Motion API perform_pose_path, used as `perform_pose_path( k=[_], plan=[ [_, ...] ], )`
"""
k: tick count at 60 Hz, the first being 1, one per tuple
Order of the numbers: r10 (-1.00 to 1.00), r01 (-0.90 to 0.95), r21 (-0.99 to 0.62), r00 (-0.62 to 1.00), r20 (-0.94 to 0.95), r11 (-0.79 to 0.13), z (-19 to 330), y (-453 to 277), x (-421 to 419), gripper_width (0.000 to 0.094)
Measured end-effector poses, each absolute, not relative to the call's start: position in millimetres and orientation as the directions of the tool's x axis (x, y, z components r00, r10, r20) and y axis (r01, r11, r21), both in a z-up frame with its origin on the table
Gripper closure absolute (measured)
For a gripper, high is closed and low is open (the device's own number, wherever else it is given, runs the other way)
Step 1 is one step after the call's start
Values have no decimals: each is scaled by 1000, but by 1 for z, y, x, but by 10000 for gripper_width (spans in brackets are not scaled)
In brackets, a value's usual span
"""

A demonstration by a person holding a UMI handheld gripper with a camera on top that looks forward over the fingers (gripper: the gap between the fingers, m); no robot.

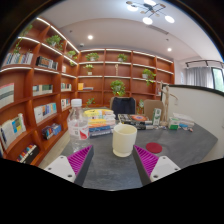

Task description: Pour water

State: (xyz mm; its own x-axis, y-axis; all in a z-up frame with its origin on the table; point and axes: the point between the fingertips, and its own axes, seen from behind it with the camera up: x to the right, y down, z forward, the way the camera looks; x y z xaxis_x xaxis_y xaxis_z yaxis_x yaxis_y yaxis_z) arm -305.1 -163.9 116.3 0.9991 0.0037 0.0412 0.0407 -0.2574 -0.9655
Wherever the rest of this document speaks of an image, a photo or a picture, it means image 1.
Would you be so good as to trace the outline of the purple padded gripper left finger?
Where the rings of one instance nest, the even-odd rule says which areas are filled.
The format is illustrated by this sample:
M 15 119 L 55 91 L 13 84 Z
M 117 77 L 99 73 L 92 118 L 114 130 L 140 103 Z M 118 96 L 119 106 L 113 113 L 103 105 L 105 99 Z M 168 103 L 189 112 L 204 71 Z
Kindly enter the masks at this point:
M 94 148 L 89 145 L 68 157 L 60 155 L 45 168 L 45 171 L 82 186 L 93 155 Z

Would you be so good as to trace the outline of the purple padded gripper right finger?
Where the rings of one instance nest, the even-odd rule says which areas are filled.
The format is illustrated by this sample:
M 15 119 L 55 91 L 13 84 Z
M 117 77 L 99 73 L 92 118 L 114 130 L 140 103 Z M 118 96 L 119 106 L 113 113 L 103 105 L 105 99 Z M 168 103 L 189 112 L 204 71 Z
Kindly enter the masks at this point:
M 158 157 L 137 145 L 133 156 L 143 186 L 180 170 L 167 156 Z

